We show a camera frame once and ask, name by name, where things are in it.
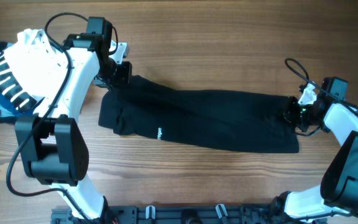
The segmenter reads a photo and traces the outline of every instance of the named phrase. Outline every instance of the black and white striped fabric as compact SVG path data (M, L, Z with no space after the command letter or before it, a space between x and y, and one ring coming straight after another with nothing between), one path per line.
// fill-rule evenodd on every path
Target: black and white striped fabric
M0 53L0 92L20 113L30 111L37 104L37 100L24 91L17 82L4 58L4 52Z

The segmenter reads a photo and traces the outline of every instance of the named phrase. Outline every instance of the brown background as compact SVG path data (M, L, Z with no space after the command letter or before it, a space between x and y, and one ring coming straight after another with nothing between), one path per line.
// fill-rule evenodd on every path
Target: brown background
M283 62L293 57L316 83L331 76L348 80L347 98L358 105L356 1L0 4L0 40L15 42L18 32L43 28L64 11L111 21L119 40L129 43L133 74L169 87L298 96L303 82ZM85 27L80 19L64 17L53 22L50 34L61 42ZM334 136L324 133L299 138L299 154L235 153L120 137L97 125L105 92L91 86L79 127L89 148L89 176L110 205L269 202L286 190L318 185L339 149ZM60 196L20 198L6 188L16 147L14 127L0 124L0 223L48 223L50 209L65 206ZM24 175L20 161L12 178L19 190L46 188Z

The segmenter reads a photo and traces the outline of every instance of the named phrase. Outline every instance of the black pants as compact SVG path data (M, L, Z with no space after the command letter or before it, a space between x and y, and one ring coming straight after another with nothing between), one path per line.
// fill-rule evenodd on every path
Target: black pants
M239 152L299 151L281 117L288 101L226 90L173 90L134 76L103 97L99 125L114 133Z

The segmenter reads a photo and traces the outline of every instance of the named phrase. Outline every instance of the white logo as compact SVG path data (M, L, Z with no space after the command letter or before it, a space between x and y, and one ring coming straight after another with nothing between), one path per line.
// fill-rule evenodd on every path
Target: white logo
M161 140L161 135L162 135L162 128L158 128L157 139Z

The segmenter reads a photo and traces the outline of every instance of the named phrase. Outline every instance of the blue fabric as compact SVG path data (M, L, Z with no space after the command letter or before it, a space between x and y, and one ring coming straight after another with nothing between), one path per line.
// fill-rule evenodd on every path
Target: blue fabric
M13 106L13 104L7 98L5 98L5 96L2 95L2 93L0 93L0 105L3 106L5 109L7 109L9 112L11 112L14 116L32 115L32 113L34 112L34 109L26 113L18 112Z

